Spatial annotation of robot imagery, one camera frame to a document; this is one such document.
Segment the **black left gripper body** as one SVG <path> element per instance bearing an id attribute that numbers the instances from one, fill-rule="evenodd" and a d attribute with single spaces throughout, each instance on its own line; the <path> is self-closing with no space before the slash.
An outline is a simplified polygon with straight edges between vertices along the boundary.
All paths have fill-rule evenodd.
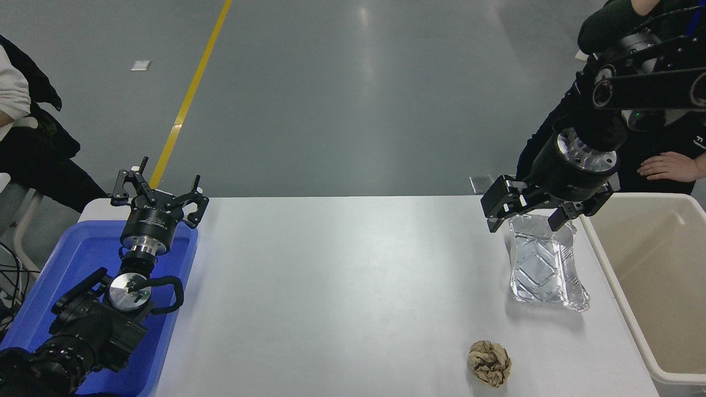
<path id="1" fill-rule="evenodd" d="M 153 198 L 142 193 L 131 201 L 131 212 L 122 231 L 123 247 L 171 247 L 177 224 L 184 213 L 177 197 L 164 191 L 154 191 Z"/>

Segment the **person's left hand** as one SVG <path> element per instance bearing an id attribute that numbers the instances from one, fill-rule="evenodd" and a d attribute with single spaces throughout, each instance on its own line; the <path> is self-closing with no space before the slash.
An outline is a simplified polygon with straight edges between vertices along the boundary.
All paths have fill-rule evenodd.
<path id="1" fill-rule="evenodd" d="M 637 170 L 647 179 L 669 179 L 694 183 L 705 178 L 705 153 L 692 159 L 676 152 L 665 152 L 643 161 Z"/>

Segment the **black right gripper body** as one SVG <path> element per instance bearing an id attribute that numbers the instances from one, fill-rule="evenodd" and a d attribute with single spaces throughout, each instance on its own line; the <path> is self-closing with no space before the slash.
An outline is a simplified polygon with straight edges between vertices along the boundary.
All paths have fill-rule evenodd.
<path id="1" fill-rule="evenodd" d="M 618 170 L 616 151 L 589 146 L 578 135 L 546 135 L 524 148 L 524 181 L 562 202 L 603 205 L 613 193 L 610 177 Z"/>

